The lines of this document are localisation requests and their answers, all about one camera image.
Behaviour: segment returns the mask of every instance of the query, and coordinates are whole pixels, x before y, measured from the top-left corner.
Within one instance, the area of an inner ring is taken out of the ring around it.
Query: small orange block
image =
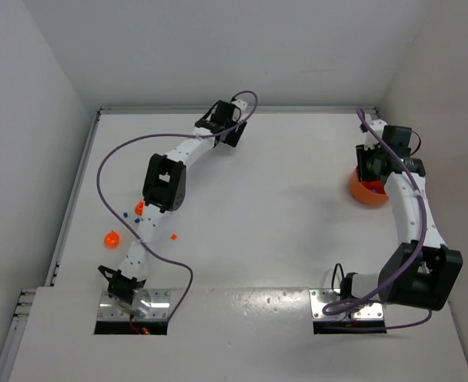
[[[105,236],[105,240],[103,242],[107,247],[115,248],[117,247],[117,244],[119,244],[119,234],[115,231],[111,231]]]
[[[144,201],[140,201],[135,207],[135,213],[137,215],[142,216],[142,212],[144,212]]]

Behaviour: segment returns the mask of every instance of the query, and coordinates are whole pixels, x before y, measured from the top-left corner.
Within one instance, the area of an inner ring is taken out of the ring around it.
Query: red wire
[[[142,334],[140,333],[140,330],[138,330],[138,328],[135,325],[133,325],[133,316],[130,316],[130,328],[134,330],[137,334]]]

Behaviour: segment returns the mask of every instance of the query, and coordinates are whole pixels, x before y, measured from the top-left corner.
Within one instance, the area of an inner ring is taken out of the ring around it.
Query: cable
[[[99,167],[98,167],[98,172],[96,174],[96,190],[98,192],[98,195],[99,195],[99,198],[101,199],[101,201],[103,202],[103,204],[105,205],[105,207],[108,209],[108,211],[111,212],[112,215],[114,215],[114,217],[119,220],[121,222],[122,225],[124,225],[124,227],[127,228],[128,231],[131,232],[131,234],[137,239],[140,241],[140,244],[144,247],[144,249],[146,251],[148,251],[153,257],[155,257],[156,259],[164,262],[164,263],[168,263],[168,264],[173,264],[173,265],[177,265],[179,267],[182,267],[182,268],[185,268],[188,272],[189,272],[189,281],[188,281],[188,284],[185,288],[185,291],[183,292],[183,294],[181,295],[181,297],[179,298],[179,300],[177,301],[177,304],[176,306],[174,307],[174,309],[172,310],[172,313],[169,314],[169,317],[167,318],[167,321],[170,322],[170,319],[174,316],[174,314],[176,313],[177,311],[177,308],[179,308],[179,306],[182,304],[183,300],[185,299],[186,295],[188,294],[189,292],[189,288],[192,286],[192,283],[193,283],[193,269],[191,267],[189,267],[188,265],[184,264],[184,263],[181,263],[179,261],[175,261],[175,260],[171,260],[171,259],[166,259],[165,257],[162,257],[160,256],[159,254],[157,254],[155,251],[153,251],[151,248],[149,248],[149,246],[144,242],[144,240],[142,239],[142,237],[110,206],[110,204],[107,202],[107,200],[105,199],[105,196],[103,195],[103,191],[101,189],[101,184],[100,184],[100,178],[101,178],[101,172],[103,170],[103,167],[105,166],[105,163],[107,163],[107,160],[113,155],[115,154],[117,151],[121,150],[123,147],[125,146],[128,146],[130,145],[131,143],[135,143],[135,142],[138,142],[138,141],[142,141],[143,139],[149,139],[149,138],[160,138],[160,137],[175,137],[175,138],[195,138],[195,139],[204,139],[204,138],[214,138],[214,137],[217,137],[217,136],[220,136],[220,135],[224,135],[224,134],[227,134],[229,133],[230,131],[233,131],[235,129],[237,129],[240,125],[242,125],[243,123],[247,122],[251,117],[252,115],[255,113],[255,110],[257,110],[257,107],[259,106],[259,97],[254,93],[252,92],[251,90],[244,90],[242,92],[239,92],[239,93],[236,93],[233,97],[232,97],[232,100],[234,100],[237,96],[241,96],[243,94],[251,94],[255,101],[254,101],[254,105],[253,105],[253,108],[250,110],[250,112],[248,113],[248,115],[246,116],[246,118],[244,118],[243,120],[239,121],[238,123],[236,123],[234,126],[232,127],[229,127],[228,129],[225,129],[224,131],[220,132],[220,133],[217,133],[217,134],[207,134],[207,135],[200,135],[200,136],[197,136],[197,135],[191,135],[191,134],[174,134],[174,133],[165,133],[165,134],[149,134],[149,135],[143,135],[141,137],[137,137],[137,138],[133,138],[133,139],[130,139],[129,141],[126,141],[125,143],[121,143],[119,146],[117,146],[115,149],[113,149],[111,152],[109,152],[105,158],[103,158],[103,160],[101,161],[101,163],[99,164]]]
[[[393,275],[389,276],[376,289],[374,289],[372,292],[368,293],[362,298],[340,300],[340,301],[326,304],[324,308],[322,308],[322,312],[325,316],[336,316],[338,314],[342,314],[350,310],[356,309],[357,306],[363,306],[367,304],[372,297],[376,296],[381,291],[390,287],[392,283],[395,282],[395,280],[397,280],[418,258],[422,250],[423,243],[425,242],[425,235],[427,234],[427,210],[425,209],[425,202],[423,201],[423,196],[419,194],[420,190],[414,177],[411,175],[411,172],[408,170],[405,164],[401,162],[399,156],[395,153],[395,151],[393,151],[392,148],[388,146],[388,144],[370,127],[370,125],[365,120],[365,113],[363,112],[363,110],[358,108],[356,110],[356,113],[358,115],[358,118],[361,121],[362,130],[365,129],[374,136],[374,138],[379,142],[381,147],[383,147],[388,152],[388,154],[399,165],[402,171],[406,173],[406,175],[409,178],[409,181],[411,182],[412,188],[417,192],[416,197],[418,199],[419,214],[421,217],[420,234],[419,234],[419,240],[415,247],[415,250],[412,252],[409,259],[404,264],[402,264],[402,266],[399,269],[397,269]],[[331,308],[334,308],[335,306],[342,306],[342,307],[336,310],[335,309],[332,310]]]
[[[137,334],[141,334],[140,330],[138,330],[138,328],[135,325],[133,325],[133,314],[130,314],[130,329],[136,332]]]
[[[333,276],[331,276],[331,291],[333,294],[336,294],[337,296],[340,296],[340,292],[335,292],[335,276],[337,276],[337,269],[340,268],[340,274],[342,276],[340,280],[340,284],[342,281],[344,281],[345,275],[344,275],[344,267],[340,263],[335,264],[335,268],[333,268]]]
[[[347,327],[341,327],[341,326],[332,326],[330,329],[334,330],[340,330],[341,332],[360,332],[360,333],[367,333],[367,332],[385,332],[386,330],[395,330],[395,329],[406,329],[406,328],[412,328],[413,326],[418,326],[422,325],[425,322],[430,321],[432,318],[432,310],[428,311],[427,316],[419,321],[412,322],[411,324],[403,324],[403,325],[394,325],[394,326],[381,326],[379,328],[347,328]]]
[[[419,148],[422,146],[422,137],[419,136],[419,134],[412,130],[411,133],[415,134],[417,137],[418,137],[418,146],[415,148],[415,150],[410,154],[410,156],[413,156],[414,154],[416,154],[419,150]]]

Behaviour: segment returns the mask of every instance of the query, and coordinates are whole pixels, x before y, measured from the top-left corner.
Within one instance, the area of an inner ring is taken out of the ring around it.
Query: white wall
[[[19,0],[0,0],[0,350],[45,280],[91,116]]]
[[[468,0],[435,3],[381,111],[422,135],[435,221],[464,257],[451,300],[468,356]]]
[[[97,108],[379,103],[429,0],[24,0]]]

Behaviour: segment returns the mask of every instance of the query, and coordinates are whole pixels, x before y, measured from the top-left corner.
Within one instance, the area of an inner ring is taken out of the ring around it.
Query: orange ball
[[[117,247],[117,244],[119,244],[119,234],[115,231],[111,231],[105,236],[105,240],[103,242],[105,243],[105,246],[115,248]]]

